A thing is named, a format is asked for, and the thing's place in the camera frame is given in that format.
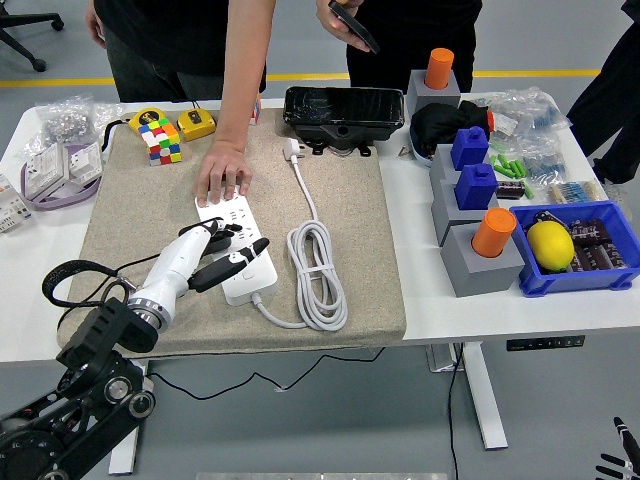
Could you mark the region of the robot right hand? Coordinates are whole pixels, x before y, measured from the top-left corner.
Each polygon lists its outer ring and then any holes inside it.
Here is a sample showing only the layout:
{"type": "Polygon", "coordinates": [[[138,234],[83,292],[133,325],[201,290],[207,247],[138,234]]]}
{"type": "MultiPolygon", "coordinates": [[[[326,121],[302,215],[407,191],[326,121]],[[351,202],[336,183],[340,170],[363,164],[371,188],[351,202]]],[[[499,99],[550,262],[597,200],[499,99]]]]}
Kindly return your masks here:
{"type": "Polygon", "coordinates": [[[596,471],[602,476],[613,479],[639,479],[639,444],[630,432],[623,420],[615,416],[613,423],[617,434],[620,437],[626,458],[616,457],[607,453],[602,453],[600,458],[606,462],[605,465],[597,465],[596,471]]]}

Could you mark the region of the person's right hand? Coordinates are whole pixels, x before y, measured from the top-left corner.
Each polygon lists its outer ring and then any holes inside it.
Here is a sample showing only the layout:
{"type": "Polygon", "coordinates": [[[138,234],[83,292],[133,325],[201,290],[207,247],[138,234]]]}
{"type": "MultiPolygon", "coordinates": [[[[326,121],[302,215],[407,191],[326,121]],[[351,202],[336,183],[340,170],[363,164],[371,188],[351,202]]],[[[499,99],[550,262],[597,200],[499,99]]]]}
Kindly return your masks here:
{"type": "Polygon", "coordinates": [[[105,49],[106,41],[103,33],[103,25],[96,13],[93,0],[87,1],[83,19],[91,40],[100,48],[105,49]]]}

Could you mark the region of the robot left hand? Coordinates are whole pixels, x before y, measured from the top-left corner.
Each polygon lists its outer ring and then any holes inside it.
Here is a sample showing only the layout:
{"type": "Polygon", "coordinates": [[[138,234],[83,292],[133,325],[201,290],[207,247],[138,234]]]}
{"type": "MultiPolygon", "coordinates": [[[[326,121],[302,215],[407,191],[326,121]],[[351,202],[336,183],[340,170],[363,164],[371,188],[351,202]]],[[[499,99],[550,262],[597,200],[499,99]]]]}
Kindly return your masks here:
{"type": "Polygon", "coordinates": [[[146,277],[133,293],[127,306],[159,331],[168,328],[175,318],[176,300],[187,291],[202,293],[239,274],[269,245],[260,237],[250,245],[228,253],[197,270],[201,258],[213,240],[230,238],[242,230],[214,217],[183,228],[179,237],[165,247],[146,277]]]}

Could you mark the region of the person's left hand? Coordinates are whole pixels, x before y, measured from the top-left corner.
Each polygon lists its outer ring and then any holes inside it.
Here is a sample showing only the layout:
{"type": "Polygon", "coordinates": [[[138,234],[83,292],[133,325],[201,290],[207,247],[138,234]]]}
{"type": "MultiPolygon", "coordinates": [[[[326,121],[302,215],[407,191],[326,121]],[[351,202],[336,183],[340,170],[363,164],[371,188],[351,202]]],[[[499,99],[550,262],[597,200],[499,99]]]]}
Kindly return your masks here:
{"type": "Polygon", "coordinates": [[[253,172],[245,160],[245,145],[230,140],[214,140],[203,156],[193,185],[196,203],[204,207],[211,200],[231,199],[235,187],[246,195],[253,172]]]}

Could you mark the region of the person's hand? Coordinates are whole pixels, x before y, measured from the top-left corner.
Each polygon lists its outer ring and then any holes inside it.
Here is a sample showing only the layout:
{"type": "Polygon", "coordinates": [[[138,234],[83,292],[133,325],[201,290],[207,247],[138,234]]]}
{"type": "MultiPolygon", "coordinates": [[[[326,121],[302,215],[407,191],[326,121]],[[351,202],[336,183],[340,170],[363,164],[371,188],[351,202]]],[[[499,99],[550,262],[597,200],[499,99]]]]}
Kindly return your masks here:
{"type": "Polygon", "coordinates": [[[357,50],[369,52],[369,46],[359,38],[350,27],[345,24],[333,11],[329,8],[329,0],[316,1],[316,17],[322,27],[336,39],[350,45],[357,50]]]}

